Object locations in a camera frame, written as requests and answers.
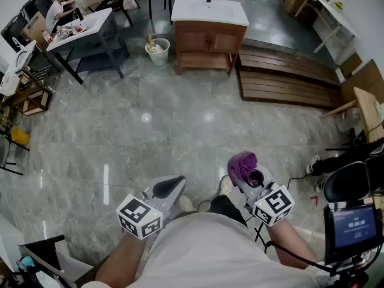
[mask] person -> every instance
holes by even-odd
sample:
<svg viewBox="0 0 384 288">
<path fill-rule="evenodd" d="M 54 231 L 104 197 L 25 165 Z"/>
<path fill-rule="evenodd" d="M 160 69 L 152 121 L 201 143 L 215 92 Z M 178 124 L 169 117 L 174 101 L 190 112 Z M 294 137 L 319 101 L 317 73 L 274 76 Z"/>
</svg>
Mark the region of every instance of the person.
<svg viewBox="0 0 384 288">
<path fill-rule="evenodd" d="M 281 263 L 272 261 L 256 245 L 240 211 L 229 199 L 232 188 L 229 176 L 225 176 L 208 212 L 198 212 L 189 198 L 181 196 L 183 213 L 159 233 L 136 281 L 146 241 L 126 234 L 97 271 L 95 281 L 83 288 L 318 287 L 318 278 L 305 270 L 308 264 L 279 249 Z M 287 220 L 267 229 L 272 241 L 317 261 Z"/>
<path fill-rule="evenodd" d="M 315 155 L 311 159 L 310 163 L 305 167 L 305 172 L 308 175 L 319 176 L 325 173 L 335 172 L 338 169 L 356 161 L 364 162 L 366 159 L 371 157 L 370 154 L 375 149 L 380 149 L 383 144 L 384 138 L 381 138 L 373 143 L 363 143 L 353 146 L 339 157 L 330 157 L 324 160 L 322 160 L 319 155 Z M 315 185 L 316 192 L 319 193 L 323 191 L 324 180 Z"/>
<path fill-rule="evenodd" d="M 46 28 L 50 33 L 56 33 L 58 26 L 63 26 L 73 19 L 72 13 L 75 8 L 64 11 L 65 5 L 71 5 L 74 0 L 56 0 L 48 10 L 46 18 Z"/>
</svg>

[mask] gray marble floor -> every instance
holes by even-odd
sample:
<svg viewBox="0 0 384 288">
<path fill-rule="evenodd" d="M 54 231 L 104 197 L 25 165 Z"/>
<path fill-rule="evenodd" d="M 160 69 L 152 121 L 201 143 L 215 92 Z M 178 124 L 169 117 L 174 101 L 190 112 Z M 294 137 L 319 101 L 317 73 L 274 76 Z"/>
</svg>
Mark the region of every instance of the gray marble floor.
<svg viewBox="0 0 384 288">
<path fill-rule="evenodd" d="M 153 65 L 144 41 L 127 41 L 124 79 L 104 70 L 83 73 L 79 85 L 63 72 L 52 78 L 49 111 L 23 117 L 31 151 L 16 149 L 24 176 L 0 171 L 0 212 L 26 242 L 64 234 L 70 254 L 93 265 L 122 237 L 116 207 L 153 177 L 183 174 L 185 193 L 198 204 L 215 196 L 228 159 L 239 151 L 255 152 L 286 184 L 303 176 L 314 154 L 343 141 L 332 118 L 319 119 L 322 110 L 244 102 L 234 74 L 177 75 L 174 57 Z M 291 183 L 296 206 L 289 220 L 321 258 L 324 201 L 315 207 L 310 200 L 315 182 Z M 254 234 L 259 223 L 248 223 Z M 274 250 L 268 254 L 275 258 Z"/>
</svg>

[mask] wooden slat platform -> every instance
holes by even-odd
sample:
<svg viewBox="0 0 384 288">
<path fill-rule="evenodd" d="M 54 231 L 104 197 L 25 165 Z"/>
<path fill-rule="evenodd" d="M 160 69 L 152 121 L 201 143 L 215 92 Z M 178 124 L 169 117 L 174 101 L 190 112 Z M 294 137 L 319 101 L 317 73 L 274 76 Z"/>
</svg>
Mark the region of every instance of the wooden slat platform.
<svg viewBox="0 0 384 288">
<path fill-rule="evenodd" d="M 239 71 L 241 97 L 247 101 L 300 104 L 334 109 L 343 104 L 340 89 L 290 77 Z"/>
<path fill-rule="evenodd" d="M 306 82 L 340 88 L 335 71 L 328 66 L 299 56 L 264 49 L 244 47 L 239 54 L 242 71 L 255 71 L 276 76 L 292 77 Z"/>
</svg>

